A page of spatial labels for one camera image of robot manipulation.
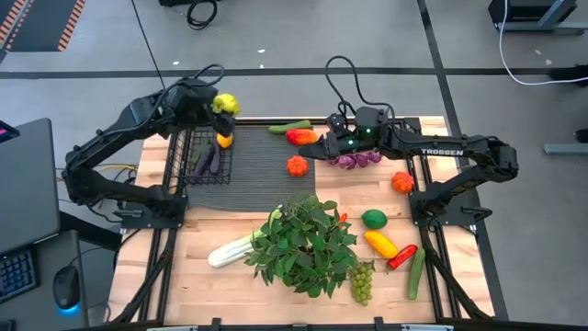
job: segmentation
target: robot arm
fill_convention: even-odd
[[[415,155],[467,157],[476,165],[445,183],[434,182],[426,191],[414,192],[412,201],[418,210],[439,215],[445,213],[451,199],[487,181],[504,182],[516,177],[516,150],[495,137],[463,135],[423,136],[395,127],[386,112],[362,107],[356,112],[356,128],[345,126],[345,117],[333,114],[327,119],[330,130],[316,144],[303,146],[299,154],[319,160],[339,155],[377,150],[392,160]]]
[[[157,93],[133,100],[109,128],[96,131],[96,137],[75,146],[65,157],[62,177],[70,199],[78,205],[95,205],[102,199],[125,200],[145,205],[161,217],[178,211],[173,195],[161,185],[136,187],[102,177],[93,168],[127,144],[159,134],[170,134],[194,126],[212,126],[228,136],[234,129],[236,101],[224,103],[228,95],[197,78],[182,78]]]

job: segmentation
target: green grapes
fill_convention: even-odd
[[[373,274],[373,261],[360,262],[357,267],[349,270],[353,299],[364,307],[367,306],[372,299],[371,281]]]

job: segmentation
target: wire basket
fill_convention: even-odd
[[[202,146],[213,144],[217,139],[217,133],[211,127],[196,127],[182,132],[177,140],[177,147],[183,153],[178,155],[175,164],[183,168],[176,172],[180,187],[187,185],[227,185],[231,183],[232,145],[220,149],[220,171],[212,175],[208,169],[202,176],[193,175],[196,163],[193,156]]]

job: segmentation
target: green leaves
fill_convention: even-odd
[[[304,234],[301,234],[298,230],[294,230],[292,231],[292,244],[306,247],[308,242],[306,241],[306,236],[304,236]]]
[[[335,208],[337,208],[337,202],[335,202],[335,201],[330,201],[329,200],[329,201],[326,201],[326,202],[324,202],[322,204],[322,209],[324,211],[330,211],[330,210],[333,210]]]
[[[286,248],[288,248],[288,239],[287,238],[280,238],[277,241],[277,248],[279,248],[279,249],[286,249]]]
[[[254,252],[245,264],[254,266],[254,277],[261,274],[266,285],[277,277],[294,292],[316,298],[324,291],[331,298],[357,263],[349,248],[356,243],[347,232],[351,224],[338,221],[335,201],[320,203],[313,194],[289,200],[279,217],[262,225],[264,235],[252,237]]]
[[[312,258],[306,253],[299,253],[296,263],[301,267],[312,267]]]

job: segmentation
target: floor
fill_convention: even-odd
[[[224,0],[213,24],[201,31],[187,27],[184,6],[136,4],[153,56],[166,71],[165,83],[185,70],[221,63],[235,74],[218,88],[239,98],[243,116],[334,112],[337,98],[320,68],[343,54],[358,67],[389,69],[360,75],[367,99],[389,101],[398,115],[443,115],[453,131],[510,143],[518,151],[519,177],[479,189],[482,205],[494,210],[486,223],[508,315],[515,321],[588,325],[588,259],[578,230],[587,212],[588,159],[542,152],[544,143],[572,142],[571,133],[588,124],[588,93],[573,86],[520,86],[502,71],[447,70],[445,76],[433,70],[502,68],[489,1]],[[432,30],[424,28],[425,7]],[[588,20],[588,4],[580,3],[570,19]],[[429,51],[432,36],[438,54]],[[588,36],[513,34],[504,49],[510,66],[540,73],[585,63]],[[273,68],[308,70],[267,70]],[[156,77],[131,2],[87,0],[66,51],[10,52],[0,63],[2,120],[18,125],[49,117],[56,166],[63,166],[75,143],[107,127],[135,97],[161,88]],[[337,75],[334,81],[358,104],[351,79]],[[445,80],[448,88],[442,90]],[[137,164],[140,152],[141,144],[134,143],[108,161]],[[111,225],[85,209],[61,205],[92,223]],[[112,254],[98,250],[84,263],[86,284],[92,284],[89,305],[101,303],[112,277]],[[95,323],[103,312],[101,305],[92,310]]]

